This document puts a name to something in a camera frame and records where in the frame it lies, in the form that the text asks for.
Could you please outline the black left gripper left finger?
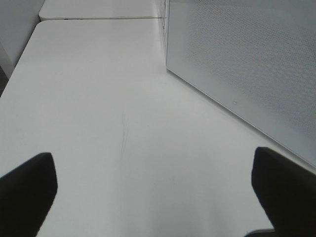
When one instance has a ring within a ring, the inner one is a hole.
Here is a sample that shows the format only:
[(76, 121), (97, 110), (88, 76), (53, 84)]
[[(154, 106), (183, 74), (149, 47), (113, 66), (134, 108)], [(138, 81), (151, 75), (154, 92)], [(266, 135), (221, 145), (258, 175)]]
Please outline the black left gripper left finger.
[(0, 178), (0, 235), (35, 237), (58, 190), (51, 153), (40, 153)]

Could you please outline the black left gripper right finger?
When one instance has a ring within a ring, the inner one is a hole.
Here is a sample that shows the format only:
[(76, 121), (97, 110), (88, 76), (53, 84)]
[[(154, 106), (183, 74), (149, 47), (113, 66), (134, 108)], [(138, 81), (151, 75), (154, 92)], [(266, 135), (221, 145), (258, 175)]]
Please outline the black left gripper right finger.
[(279, 237), (316, 235), (315, 174), (268, 147), (258, 147), (251, 185)]

